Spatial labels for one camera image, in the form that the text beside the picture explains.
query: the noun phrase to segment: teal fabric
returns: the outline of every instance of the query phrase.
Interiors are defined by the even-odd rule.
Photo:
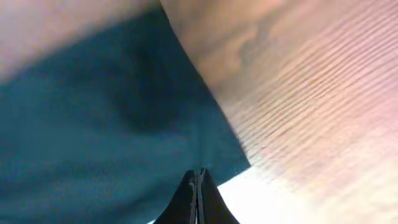
[[[249,167],[163,10],[57,52],[1,87],[0,221],[146,223],[186,170]]]

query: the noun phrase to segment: dark blue cloth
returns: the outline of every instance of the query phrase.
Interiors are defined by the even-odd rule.
[[[249,164],[163,10],[81,41],[1,87],[0,221],[146,223],[186,170]]]

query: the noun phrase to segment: wooden table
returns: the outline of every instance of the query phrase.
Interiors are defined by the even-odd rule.
[[[264,194],[289,195],[270,223],[398,223],[397,1],[163,5]]]

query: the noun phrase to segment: black pointed object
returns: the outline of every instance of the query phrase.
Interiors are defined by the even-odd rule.
[[[239,224],[206,168],[200,175],[193,170],[185,173],[169,205],[154,223]]]

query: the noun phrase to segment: cloth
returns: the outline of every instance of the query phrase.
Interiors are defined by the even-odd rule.
[[[161,9],[1,87],[0,221],[146,223],[186,170],[249,167]]]

